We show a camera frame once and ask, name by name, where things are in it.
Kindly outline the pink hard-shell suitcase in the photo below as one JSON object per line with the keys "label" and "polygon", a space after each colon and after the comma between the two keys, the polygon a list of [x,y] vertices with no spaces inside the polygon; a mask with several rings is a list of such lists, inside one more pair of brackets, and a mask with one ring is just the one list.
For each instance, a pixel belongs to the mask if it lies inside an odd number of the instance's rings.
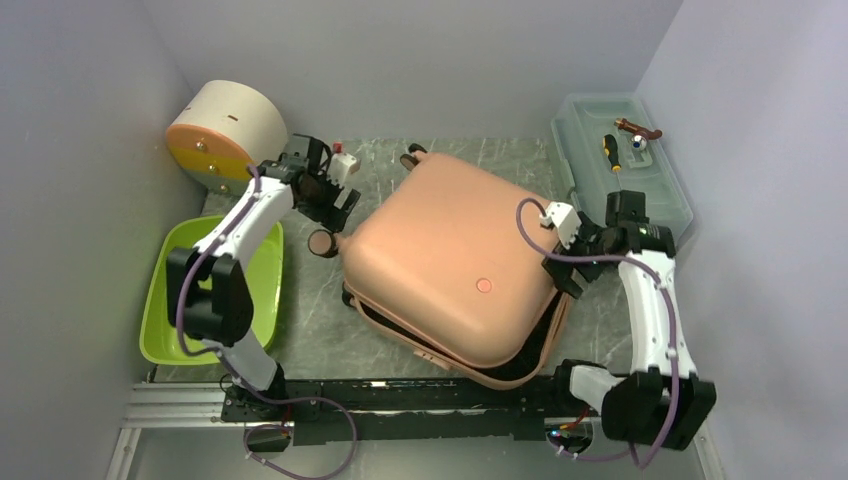
{"label": "pink hard-shell suitcase", "polygon": [[530,192],[412,144],[407,178],[352,233],[313,232],[339,256],[343,300],[378,331],[446,370],[515,389],[547,362],[571,305],[543,266],[555,231],[518,213]]}

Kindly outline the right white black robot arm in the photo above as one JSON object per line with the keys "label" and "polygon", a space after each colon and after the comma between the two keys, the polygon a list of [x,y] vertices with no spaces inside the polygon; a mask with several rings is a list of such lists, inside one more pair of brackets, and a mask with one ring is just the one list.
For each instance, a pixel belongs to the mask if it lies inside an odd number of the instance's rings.
{"label": "right white black robot arm", "polygon": [[588,361],[565,360],[555,371],[551,401],[557,411],[574,415],[586,405],[598,413],[602,433],[633,451],[648,447],[686,449],[717,400],[715,385],[699,377],[688,351],[675,292],[676,255],[670,228],[654,224],[642,192],[620,190],[607,196],[605,222],[563,202],[540,209],[542,227],[558,242],[542,247],[542,266],[555,286],[572,296],[579,273],[592,281],[613,268],[626,294],[632,359],[625,374]]}

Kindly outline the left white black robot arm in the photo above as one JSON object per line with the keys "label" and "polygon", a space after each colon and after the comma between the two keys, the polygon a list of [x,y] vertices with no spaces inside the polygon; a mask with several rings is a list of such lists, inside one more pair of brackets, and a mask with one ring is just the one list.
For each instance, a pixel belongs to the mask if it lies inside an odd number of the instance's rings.
{"label": "left white black robot arm", "polygon": [[189,357],[213,355],[246,390],[248,407],[264,420],[279,417],[288,394],[283,367],[252,328],[254,302],[246,270],[279,221],[297,211],[333,237],[341,232],[360,194],[347,182],[360,160],[339,143],[309,137],[306,155],[283,151],[249,162],[247,189],[214,229],[165,260],[167,313],[179,348]]}

